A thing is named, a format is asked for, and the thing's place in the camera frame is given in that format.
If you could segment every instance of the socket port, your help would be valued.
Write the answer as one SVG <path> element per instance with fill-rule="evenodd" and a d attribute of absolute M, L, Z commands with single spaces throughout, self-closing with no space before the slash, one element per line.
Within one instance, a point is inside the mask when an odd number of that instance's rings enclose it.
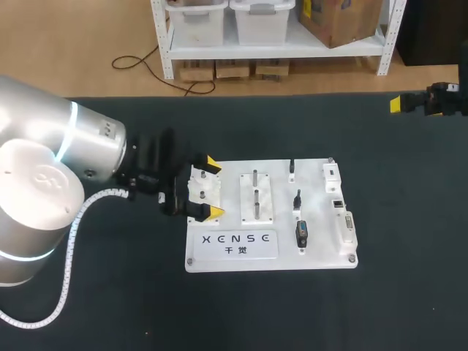
<path fill-rule="evenodd" d="M 333 207 L 334 208 L 343 208 L 344 204 L 341 200 L 333 200 Z"/>

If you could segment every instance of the screw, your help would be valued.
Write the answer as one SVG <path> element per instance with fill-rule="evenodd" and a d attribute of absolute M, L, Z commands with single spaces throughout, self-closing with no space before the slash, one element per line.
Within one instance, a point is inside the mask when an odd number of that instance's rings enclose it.
<path fill-rule="evenodd" d="M 94 172 L 93 170 L 85 170 L 85 176 L 87 178 L 93 178 L 95 175 L 96 175 L 96 172 Z"/>

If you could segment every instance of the white board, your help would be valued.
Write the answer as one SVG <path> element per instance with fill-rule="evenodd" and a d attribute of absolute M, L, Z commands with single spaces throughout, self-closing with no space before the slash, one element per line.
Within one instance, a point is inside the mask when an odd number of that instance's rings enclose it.
<path fill-rule="evenodd" d="M 187 219 L 185 267 L 188 272 L 356 267 L 358 242 L 354 219 L 346 210 L 341 175 L 333 160 L 295 160 L 293 182 L 290 181 L 289 160 L 219 164 L 222 171 L 214 177 L 201 178 L 200 171 L 192 168 L 190 200 L 220 205 L 226 213 L 217 222 L 199 223 Z M 252 185 L 252 196 L 246 202 L 246 195 L 241 194 L 249 191 L 245 183 L 246 179 L 252 180 L 253 170 L 257 170 L 259 181 L 257 187 Z M 330 170 L 334 170 L 333 176 L 325 177 L 324 171 Z M 205 192 L 203 199 L 200 189 Z M 260 189 L 262 195 L 259 222 L 254 218 L 255 189 Z M 301 190 L 300 212 L 293 211 L 298 189 Z M 246 206 L 251 201 L 252 215 L 246 221 Z M 305 249 L 299 249 L 296 240 L 299 219 L 306 221 L 309 232 Z"/>

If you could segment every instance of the cardboard box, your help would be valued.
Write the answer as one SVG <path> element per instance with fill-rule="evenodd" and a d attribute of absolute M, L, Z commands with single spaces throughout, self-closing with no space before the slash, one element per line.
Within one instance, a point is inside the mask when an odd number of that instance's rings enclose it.
<path fill-rule="evenodd" d="M 189 60 L 182 63 L 179 77 L 184 82 L 209 82 L 214 79 L 212 60 Z"/>
<path fill-rule="evenodd" d="M 248 78 L 249 60 L 216 60 L 216 78 Z"/>
<path fill-rule="evenodd" d="M 329 48 L 375 35 L 383 0 L 303 0 L 301 23 Z"/>
<path fill-rule="evenodd" d="M 290 73 L 290 60 L 288 58 L 267 58 L 257 60 L 255 65 L 255 78 L 260 80 L 281 81 Z"/>
<path fill-rule="evenodd" d="M 256 75 L 288 75 L 290 60 L 287 58 L 266 58 L 257 60 Z"/>

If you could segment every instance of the black mat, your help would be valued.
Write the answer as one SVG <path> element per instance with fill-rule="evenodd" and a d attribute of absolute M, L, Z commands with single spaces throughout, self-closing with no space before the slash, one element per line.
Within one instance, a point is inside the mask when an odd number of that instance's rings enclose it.
<path fill-rule="evenodd" d="M 173 126 L 216 160 L 334 157 L 360 263 L 189 274 L 183 219 L 105 199 L 82 222 L 62 315 L 0 322 L 0 350 L 466 350 L 468 118 L 390 116 L 394 96 L 77 99 L 130 132 Z M 63 261 L 61 245 L 0 308 L 46 317 Z"/>

